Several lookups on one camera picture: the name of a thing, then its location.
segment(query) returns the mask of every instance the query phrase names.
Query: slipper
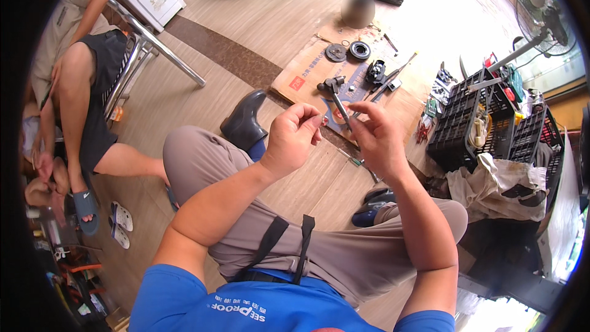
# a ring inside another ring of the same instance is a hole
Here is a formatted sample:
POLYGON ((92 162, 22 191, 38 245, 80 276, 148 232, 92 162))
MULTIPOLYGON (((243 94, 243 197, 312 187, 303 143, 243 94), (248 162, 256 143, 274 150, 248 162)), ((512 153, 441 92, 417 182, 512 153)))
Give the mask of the slipper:
POLYGON ((113 213, 113 221, 127 231, 133 231, 133 219, 131 219, 131 213, 121 206, 118 202, 111 203, 111 212, 113 213))
POLYGON ((166 186, 166 192, 168 193, 168 199, 170 200, 170 205, 172 205, 172 210, 174 210, 174 212, 176 213, 178 211, 178 209, 180 209, 177 205, 178 202, 176 201, 176 198, 174 197, 174 193, 172 192, 172 188, 169 188, 168 186, 166 186))
POLYGON ((90 190, 77 192, 72 195, 74 198, 74 206, 76 207, 76 215, 80 228, 85 235, 92 236, 99 230, 99 208, 96 204, 96 199, 90 190), (88 222, 82 220, 87 215, 92 214, 92 219, 88 222))
POLYGON ((108 217, 108 225, 111 226, 111 237, 115 239, 123 247, 123 249, 129 249, 129 238, 123 227, 118 223, 115 223, 113 216, 108 217))

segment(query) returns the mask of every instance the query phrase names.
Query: cardboard sheet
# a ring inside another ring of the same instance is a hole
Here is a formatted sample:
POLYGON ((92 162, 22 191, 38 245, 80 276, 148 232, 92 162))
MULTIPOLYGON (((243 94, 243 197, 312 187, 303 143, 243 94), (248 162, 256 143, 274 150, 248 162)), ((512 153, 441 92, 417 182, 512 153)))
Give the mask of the cardboard sheet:
MULTIPOLYGON (((346 124, 335 103, 327 93, 320 93, 316 86, 327 78, 345 76, 346 83, 340 87, 339 98, 346 107, 348 104, 363 100, 367 92, 373 88, 373 85, 365 82, 365 74, 372 61, 383 60, 385 73, 389 74, 402 66, 416 50, 419 50, 398 41, 395 33, 379 20, 375 20, 373 23, 375 26, 354 30, 344 26, 339 13, 333 14, 327 24, 279 74, 271 87, 293 103, 305 102, 317 107, 328 117, 330 129, 349 138, 350 132, 346 129, 346 124), (397 56, 394 56, 394 49, 383 38, 384 33, 387 33, 399 50, 397 56), (371 56, 365 62, 351 59, 340 63, 332 62, 326 57, 325 48, 330 43, 342 43, 343 41, 350 43, 364 41, 371 47, 371 56), (355 87, 354 91, 349 90, 350 85, 355 87)), ((433 61, 430 55, 419 52, 399 74, 398 79, 402 81, 402 86, 393 93, 386 91, 378 100, 402 121, 407 132, 406 143, 423 111, 424 102, 430 93, 439 64, 440 60, 433 61)))

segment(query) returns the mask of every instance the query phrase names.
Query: o-ring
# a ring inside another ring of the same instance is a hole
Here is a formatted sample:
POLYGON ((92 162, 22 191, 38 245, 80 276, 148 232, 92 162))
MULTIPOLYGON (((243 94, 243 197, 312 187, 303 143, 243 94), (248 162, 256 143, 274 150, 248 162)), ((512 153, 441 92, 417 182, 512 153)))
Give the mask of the o-ring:
POLYGON ((353 57, 361 61, 368 59, 371 55, 371 48, 362 41, 353 41, 348 50, 353 57))

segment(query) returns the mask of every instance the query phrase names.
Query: black metal part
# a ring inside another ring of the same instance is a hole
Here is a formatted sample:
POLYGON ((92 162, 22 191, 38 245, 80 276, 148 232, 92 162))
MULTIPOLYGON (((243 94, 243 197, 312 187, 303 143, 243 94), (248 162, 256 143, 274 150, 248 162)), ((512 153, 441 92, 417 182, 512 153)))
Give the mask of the black metal part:
POLYGON ((348 47, 348 50, 350 51, 350 55, 360 61, 365 61, 371 56, 371 48, 362 41, 353 41, 348 47))
POLYGON ((352 131, 352 127, 350 126, 350 117, 348 115, 348 112, 346 111, 346 108, 342 104, 342 101, 340 101, 340 98, 338 98, 338 92, 340 90, 340 86, 342 86, 345 83, 345 79, 346 79, 346 76, 336 76, 334 78, 326 78, 326 80, 324 82, 317 85, 317 90, 318 91, 327 91, 330 94, 330 96, 332 97, 332 100, 334 101, 334 104, 336 105, 336 107, 340 111, 340 114, 342 114, 342 119, 346 123, 346 126, 348 127, 349 130, 352 131))
POLYGON ((346 60, 346 48, 340 44, 329 44, 326 47, 326 56, 336 63, 346 60))
POLYGON ((383 85, 385 81, 385 62, 380 59, 372 62, 367 70, 365 81, 373 85, 383 85))

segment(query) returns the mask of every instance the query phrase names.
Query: black strap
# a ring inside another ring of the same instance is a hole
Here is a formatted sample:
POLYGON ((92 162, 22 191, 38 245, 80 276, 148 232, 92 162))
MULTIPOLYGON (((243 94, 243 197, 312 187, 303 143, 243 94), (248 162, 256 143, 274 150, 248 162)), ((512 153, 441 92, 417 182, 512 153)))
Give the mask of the black strap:
POLYGON ((262 260, 264 260, 264 258, 277 244, 281 236, 283 236, 283 233, 287 230, 288 227, 289 223, 287 223, 286 220, 279 216, 276 216, 273 222, 270 224, 269 228, 264 233, 264 236, 262 236, 262 240, 260 241, 260 246, 256 251, 256 255, 254 256, 254 260, 245 268, 242 268, 240 272, 238 272, 238 274, 235 275, 234 280, 241 279, 248 270, 250 270, 256 264, 262 262, 262 260))
POLYGON ((309 240, 312 238, 312 229, 316 226, 316 220, 308 215, 303 215, 303 224, 301 225, 301 233, 303 240, 301 241, 301 254, 299 255, 299 263, 297 263, 297 271, 293 277, 292 284, 298 285, 303 274, 303 265, 305 264, 305 253, 309 247, 309 240))

